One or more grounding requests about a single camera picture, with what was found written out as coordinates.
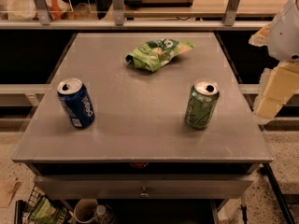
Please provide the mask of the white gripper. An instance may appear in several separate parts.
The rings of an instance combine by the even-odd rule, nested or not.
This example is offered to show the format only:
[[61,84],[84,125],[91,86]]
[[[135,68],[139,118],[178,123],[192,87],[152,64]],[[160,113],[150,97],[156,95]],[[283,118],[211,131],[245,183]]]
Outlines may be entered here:
[[288,0],[280,12],[249,39],[255,47],[268,47],[271,57],[280,61],[265,68],[253,105],[258,119],[272,119],[299,90],[299,0]]

